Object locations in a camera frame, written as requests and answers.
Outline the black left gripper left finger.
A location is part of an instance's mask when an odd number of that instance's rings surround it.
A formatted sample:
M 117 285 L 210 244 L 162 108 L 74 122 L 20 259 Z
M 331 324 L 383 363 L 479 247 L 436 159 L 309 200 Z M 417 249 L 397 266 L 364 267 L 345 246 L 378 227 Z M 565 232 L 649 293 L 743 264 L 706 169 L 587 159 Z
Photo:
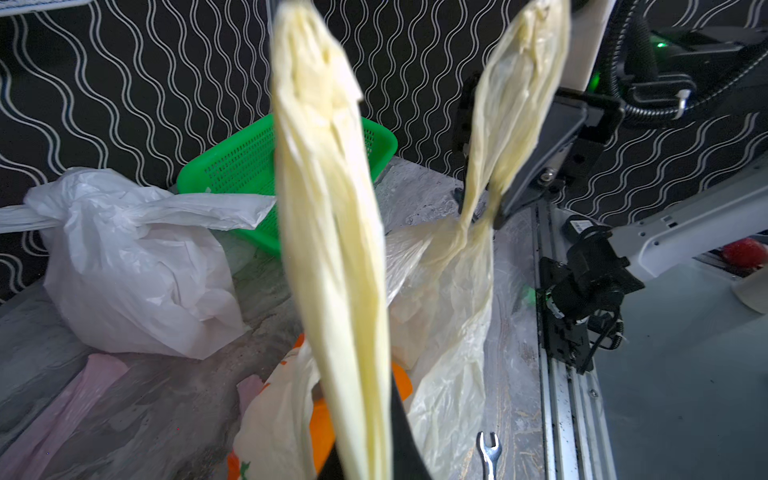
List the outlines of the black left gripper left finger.
M 337 453 L 336 447 L 333 447 L 318 473 L 317 480 L 344 480 L 345 475 L 343 467 Z

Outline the orange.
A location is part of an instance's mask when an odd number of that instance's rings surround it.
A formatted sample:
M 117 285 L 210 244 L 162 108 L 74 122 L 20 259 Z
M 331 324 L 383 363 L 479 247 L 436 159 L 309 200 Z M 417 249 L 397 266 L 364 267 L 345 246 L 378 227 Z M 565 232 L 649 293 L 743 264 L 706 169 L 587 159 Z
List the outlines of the orange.
M 319 474 L 335 443 L 335 432 L 330 412 L 324 399 L 313 401 L 313 411 L 309 429 L 313 463 L 316 473 Z
M 399 398 L 405 402 L 413 394 L 412 382 L 405 369 L 397 362 L 392 362 L 391 366 Z

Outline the yellow plastic bag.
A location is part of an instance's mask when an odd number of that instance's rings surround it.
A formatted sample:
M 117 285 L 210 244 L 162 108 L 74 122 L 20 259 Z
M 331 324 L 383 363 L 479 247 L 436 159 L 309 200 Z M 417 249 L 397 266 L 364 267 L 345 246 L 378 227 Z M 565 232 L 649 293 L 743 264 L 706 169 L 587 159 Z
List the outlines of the yellow plastic bag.
M 535 149 L 568 55 L 571 7 L 531 1 L 479 79 L 461 213 L 386 231 L 369 178 L 362 93 L 308 1 L 275 16 L 273 119 L 281 260 L 304 339 L 250 402 L 242 479 L 316 479 L 309 424 L 324 399 L 345 479 L 394 479 L 392 362 L 432 479 L 456 477 L 485 406 L 493 226 Z

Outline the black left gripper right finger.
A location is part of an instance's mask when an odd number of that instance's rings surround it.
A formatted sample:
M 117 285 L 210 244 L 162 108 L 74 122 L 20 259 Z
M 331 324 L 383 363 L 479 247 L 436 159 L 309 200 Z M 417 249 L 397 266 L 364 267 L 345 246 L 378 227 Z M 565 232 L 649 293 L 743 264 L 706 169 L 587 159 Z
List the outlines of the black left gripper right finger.
M 391 431 L 393 478 L 395 480 L 431 480 L 414 441 L 407 415 L 392 378 Z

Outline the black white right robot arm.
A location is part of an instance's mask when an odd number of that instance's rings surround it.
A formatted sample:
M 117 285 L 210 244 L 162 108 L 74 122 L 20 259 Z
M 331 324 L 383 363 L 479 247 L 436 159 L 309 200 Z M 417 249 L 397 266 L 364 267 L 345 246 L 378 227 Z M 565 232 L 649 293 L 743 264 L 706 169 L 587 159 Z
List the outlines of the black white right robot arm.
M 633 223 L 731 177 L 767 148 L 767 5 L 622 1 L 585 92 L 585 127 L 555 179 L 521 206 L 559 202 Z

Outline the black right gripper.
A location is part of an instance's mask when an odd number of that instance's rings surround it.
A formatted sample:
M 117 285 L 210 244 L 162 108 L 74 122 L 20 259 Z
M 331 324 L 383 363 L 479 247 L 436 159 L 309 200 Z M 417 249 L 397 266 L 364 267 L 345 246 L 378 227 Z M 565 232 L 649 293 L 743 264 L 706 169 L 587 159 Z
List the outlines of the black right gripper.
M 538 144 L 501 201 L 494 228 L 540 201 L 554 202 L 584 183 L 624 120 L 624 101 L 607 95 L 557 90 Z

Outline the white plastic bag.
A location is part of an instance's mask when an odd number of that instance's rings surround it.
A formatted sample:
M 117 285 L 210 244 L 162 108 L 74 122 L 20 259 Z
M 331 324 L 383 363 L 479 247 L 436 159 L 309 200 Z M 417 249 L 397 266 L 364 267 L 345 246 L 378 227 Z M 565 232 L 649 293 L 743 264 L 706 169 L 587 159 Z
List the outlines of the white plastic bag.
M 41 234 L 45 290 L 83 343 L 203 360 L 246 331 L 216 235 L 256 228 L 274 204 L 258 194 L 174 194 L 111 169 L 74 168 L 3 208 L 1 229 Z

